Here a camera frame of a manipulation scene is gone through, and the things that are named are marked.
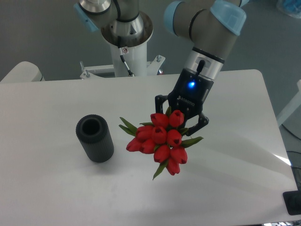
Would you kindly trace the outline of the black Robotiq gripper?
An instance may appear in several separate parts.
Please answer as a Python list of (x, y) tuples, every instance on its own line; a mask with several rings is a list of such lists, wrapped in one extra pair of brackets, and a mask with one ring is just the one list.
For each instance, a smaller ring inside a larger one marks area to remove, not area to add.
[(209, 119), (202, 113), (202, 110), (213, 84), (212, 80), (183, 69), (175, 87), (168, 95), (155, 96), (156, 113), (163, 113), (163, 104), (168, 100), (172, 111), (180, 110), (185, 119), (199, 115), (197, 124), (188, 128), (185, 133), (186, 136), (193, 135), (209, 123)]

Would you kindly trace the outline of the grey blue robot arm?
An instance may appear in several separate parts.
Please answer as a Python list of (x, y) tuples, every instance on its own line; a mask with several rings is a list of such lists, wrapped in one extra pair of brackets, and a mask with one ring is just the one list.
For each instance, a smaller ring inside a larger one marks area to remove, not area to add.
[[(155, 97), (156, 112), (168, 102), (180, 110), (185, 120), (198, 117), (196, 125), (185, 129), (190, 136), (206, 126), (203, 104), (232, 50), (246, 13), (244, 0), (173, 1), (164, 12), (166, 29), (193, 42), (193, 48), (174, 89)], [(159, 67), (147, 64), (147, 42), (153, 34), (150, 18), (140, 10), (137, 0), (79, 0), (74, 9), (91, 31), (100, 31), (110, 45), (116, 77), (153, 75)]]

